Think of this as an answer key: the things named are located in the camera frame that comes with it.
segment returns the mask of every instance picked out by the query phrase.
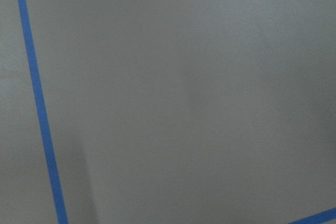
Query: floor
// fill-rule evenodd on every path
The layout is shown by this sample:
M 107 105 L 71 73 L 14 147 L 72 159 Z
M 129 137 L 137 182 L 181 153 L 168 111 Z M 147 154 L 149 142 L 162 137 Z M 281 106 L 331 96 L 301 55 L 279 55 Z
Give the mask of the floor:
M 56 224 L 18 3 L 0 3 L 0 223 Z M 336 0 L 27 5 L 70 224 L 336 207 Z

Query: short blue line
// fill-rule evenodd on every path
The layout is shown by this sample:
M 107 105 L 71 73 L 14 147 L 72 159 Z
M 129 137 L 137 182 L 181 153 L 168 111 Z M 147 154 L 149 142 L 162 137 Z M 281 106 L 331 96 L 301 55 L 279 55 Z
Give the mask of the short blue line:
M 294 221 L 290 224 L 321 224 L 336 219 L 336 208 L 321 212 L 319 214 Z
M 52 145 L 51 133 L 48 123 L 47 110 L 44 102 L 42 85 L 35 55 L 35 48 L 34 48 L 32 31 L 30 28 L 27 3 L 26 0 L 17 0 L 17 1 L 26 45 L 26 52 L 30 69 L 30 77 L 32 79 L 33 91 L 35 96 L 36 110 L 48 166 L 51 190 L 52 195 L 54 197 L 56 215 L 59 224 L 68 224 L 68 217 L 65 209 L 61 183 L 58 176 L 54 147 Z

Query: gray floor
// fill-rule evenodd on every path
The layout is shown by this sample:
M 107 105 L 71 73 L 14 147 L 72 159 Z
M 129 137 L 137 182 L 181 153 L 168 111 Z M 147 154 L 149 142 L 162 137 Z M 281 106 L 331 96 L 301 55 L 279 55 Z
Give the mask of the gray floor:
M 17 0 L 0 0 L 0 223 L 55 223 Z M 27 0 L 71 224 L 336 207 L 336 0 Z

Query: blue line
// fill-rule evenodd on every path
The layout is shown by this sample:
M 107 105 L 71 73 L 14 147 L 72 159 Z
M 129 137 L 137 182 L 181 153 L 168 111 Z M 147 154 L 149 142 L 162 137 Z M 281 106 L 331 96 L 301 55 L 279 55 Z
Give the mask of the blue line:
M 321 224 L 333 219 L 336 219 L 336 208 L 306 217 L 302 220 L 294 221 L 290 224 Z
M 58 176 L 54 147 L 52 146 L 51 133 L 48 123 L 47 110 L 44 103 L 42 85 L 38 71 L 37 59 L 35 55 L 35 48 L 33 42 L 33 35 L 30 28 L 27 3 L 26 0 L 17 0 L 17 1 L 21 16 L 23 36 L 25 39 L 27 58 L 30 69 L 30 77 L 32 79 L 36 110 L 41 130 L 44 153 L 46 156 L 48 166 L 52 195 L 54 197 L 57 219 L 59 224 L 68 224 L 68 217 L 65 209 L 61 183 Z

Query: diagonal blue line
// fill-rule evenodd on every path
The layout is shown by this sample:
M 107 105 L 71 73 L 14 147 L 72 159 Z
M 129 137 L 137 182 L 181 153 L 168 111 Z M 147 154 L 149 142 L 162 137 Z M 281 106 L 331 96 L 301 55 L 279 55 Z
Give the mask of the diagonal blue line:
M 321 224 L 336 219 L 336 208 L 321 212 L 319 214 L 306 217 L 301 220 L 291 222 L 290 224 Z
M 40 131 L 43 141 L 44 152 L 46 156 L 49 179 L 51 184 L 52 195 L 54 197 L 54 203 L 56 208 L 56 215 L 59 224 L 68 224 L 68 217 L 65 209 L 61 183 L 58 176 L 56 158 L 54 153 L 54 147 L 52 145 L 51 133 L 48 123 L 47 110 L 44 102 L 41 80 L 38 71 L 37 59 L 35 54 L 33 35 L 30 28 L 29 15 L 27 9 L 26 0 L 17 0 L 21 24 L 23 30 L 23 36 L 26 45 L 26 52 L 30 70 L 30 77 L 32 79 L 36 110 L 40 125 Z

